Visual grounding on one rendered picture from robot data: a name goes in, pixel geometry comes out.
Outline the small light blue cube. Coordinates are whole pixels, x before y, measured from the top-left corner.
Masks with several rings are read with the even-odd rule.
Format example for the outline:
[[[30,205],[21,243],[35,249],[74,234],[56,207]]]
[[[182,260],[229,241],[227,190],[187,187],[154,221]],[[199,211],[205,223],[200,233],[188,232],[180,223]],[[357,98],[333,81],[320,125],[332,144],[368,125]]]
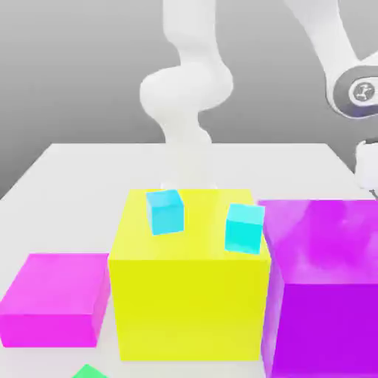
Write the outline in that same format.
[[[154,236],[182,232],[185,228],[184,203],[177,190],[147,192],[146,211]]]

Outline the small cyan cube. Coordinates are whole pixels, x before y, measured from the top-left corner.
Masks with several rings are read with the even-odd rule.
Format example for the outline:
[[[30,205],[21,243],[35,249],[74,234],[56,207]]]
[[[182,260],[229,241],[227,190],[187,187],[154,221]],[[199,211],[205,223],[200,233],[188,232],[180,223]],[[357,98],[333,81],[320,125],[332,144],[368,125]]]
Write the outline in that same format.
[[[232,203],[225,223],[224,248],[231,252],[258,255],[264,226],[265,207]]]

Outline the small green cube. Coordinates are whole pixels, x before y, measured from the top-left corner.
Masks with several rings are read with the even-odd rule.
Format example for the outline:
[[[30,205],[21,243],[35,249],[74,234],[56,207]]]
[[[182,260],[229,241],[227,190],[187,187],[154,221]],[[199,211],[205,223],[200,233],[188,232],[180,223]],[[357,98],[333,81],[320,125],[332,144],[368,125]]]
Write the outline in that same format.
[[[72,378],[108,378],[101,371],[97,370],[90,364],[85,364],[79,371],[77,371]]]

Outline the large yellow box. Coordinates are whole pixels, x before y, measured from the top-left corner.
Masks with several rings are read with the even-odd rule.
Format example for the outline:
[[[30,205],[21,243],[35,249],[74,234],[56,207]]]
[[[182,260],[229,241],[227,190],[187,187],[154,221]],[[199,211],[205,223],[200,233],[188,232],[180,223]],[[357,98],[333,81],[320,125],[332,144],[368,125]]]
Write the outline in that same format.
[[[248,189],[181,190],[185,228],[155,236],[146,192],[128,192],[109,256],[123,361],[254,361],[271,257],[224,248],[227,211]]]

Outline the large pink box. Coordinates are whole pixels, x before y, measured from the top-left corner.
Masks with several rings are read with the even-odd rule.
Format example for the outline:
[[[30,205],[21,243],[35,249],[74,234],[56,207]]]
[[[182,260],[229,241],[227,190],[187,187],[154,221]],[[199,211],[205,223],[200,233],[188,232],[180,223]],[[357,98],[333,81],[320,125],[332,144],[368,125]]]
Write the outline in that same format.
[[[106,253],[32,253],[0,300],[5,348],[94,348],[111,291]]]

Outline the large purple box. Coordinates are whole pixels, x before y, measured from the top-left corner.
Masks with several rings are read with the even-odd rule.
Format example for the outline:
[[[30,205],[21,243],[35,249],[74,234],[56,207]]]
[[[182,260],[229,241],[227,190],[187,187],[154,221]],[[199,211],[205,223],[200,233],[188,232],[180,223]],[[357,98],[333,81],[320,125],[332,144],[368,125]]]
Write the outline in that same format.
[[[267,378],[378,378],[378,202],[264,200]]]

